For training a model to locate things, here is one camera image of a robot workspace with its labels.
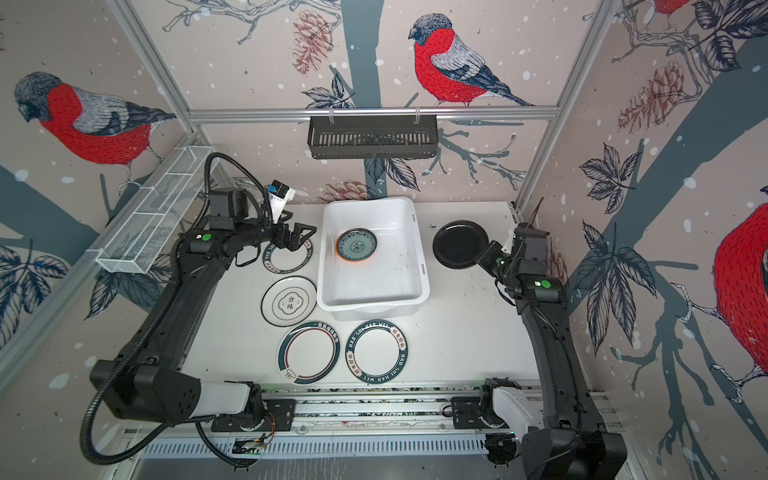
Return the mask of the white plate green lettered rim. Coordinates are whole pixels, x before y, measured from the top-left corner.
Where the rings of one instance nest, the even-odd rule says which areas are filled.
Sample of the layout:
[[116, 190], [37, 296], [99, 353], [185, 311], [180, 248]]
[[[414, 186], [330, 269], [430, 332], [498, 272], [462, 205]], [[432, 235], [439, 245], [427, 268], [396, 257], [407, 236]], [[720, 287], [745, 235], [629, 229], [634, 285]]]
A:
[[359, 325], [348, 337], [344, 357], [359, 381], [380, 385], [397, 378], [405, 369], [409, 346], [403, 331], [384, 319]]

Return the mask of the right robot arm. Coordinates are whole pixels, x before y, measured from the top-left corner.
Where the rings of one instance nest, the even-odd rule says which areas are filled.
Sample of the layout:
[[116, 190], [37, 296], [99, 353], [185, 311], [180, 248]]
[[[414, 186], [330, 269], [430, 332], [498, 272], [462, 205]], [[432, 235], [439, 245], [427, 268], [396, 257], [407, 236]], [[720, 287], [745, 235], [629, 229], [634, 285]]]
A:
[[586, 385], [576, 353], [563, 283], [549, 275], [549, 234], [518, 225], [512, 245], [492, 241], [477, 258], [529, 335], [543, 394], [543, 412], [528, 413], [511, 387], [492, 381], [490, 406], [520, 443], [529, 479], [614, 479], [627, 458], [621, 434], [609, 432]]

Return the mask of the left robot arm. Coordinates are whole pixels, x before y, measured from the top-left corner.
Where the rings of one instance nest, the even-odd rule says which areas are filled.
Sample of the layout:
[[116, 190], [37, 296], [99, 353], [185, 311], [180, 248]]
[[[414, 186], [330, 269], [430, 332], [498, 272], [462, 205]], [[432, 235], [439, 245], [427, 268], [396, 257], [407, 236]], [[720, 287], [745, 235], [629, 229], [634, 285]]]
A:
[[275, 200], [259, 203], [244, 188], [209, 192], [208, 222], [175, 245], [171, 279], [150, 315], [115, 359], [94, 365], [93, 410], [106, 405], [119, 419], [176, 426], [247, 409], [250, 384], [207, 382], [181, 369], [217, 284], [237, 255], [264, 244], [296, 251], [316, 232], [311, 225], [290, 225], [291, 213], [273, 212], [286, 193], [281, 188]]

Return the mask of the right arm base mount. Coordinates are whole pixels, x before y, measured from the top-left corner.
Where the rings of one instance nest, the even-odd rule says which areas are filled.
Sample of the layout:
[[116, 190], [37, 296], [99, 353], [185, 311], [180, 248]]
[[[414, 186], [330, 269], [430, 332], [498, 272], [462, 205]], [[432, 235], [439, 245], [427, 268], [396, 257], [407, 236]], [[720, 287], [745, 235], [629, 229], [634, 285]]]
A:
[[494, 411], [490, 395], [458, 396], [450, 399], [450, 418], [457, 430], [508, 429]]

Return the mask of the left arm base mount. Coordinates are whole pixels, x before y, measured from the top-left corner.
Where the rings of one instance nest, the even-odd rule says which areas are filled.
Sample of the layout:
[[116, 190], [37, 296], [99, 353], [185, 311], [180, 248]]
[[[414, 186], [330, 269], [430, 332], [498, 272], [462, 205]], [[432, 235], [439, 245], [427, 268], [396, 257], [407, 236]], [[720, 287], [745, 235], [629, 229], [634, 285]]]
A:
[[214, 418], [211, 429], [216, 433], [277, 433], [291, 430], [296, 401], [292, 399], [262, 400], [254, 408], [239, 414]]

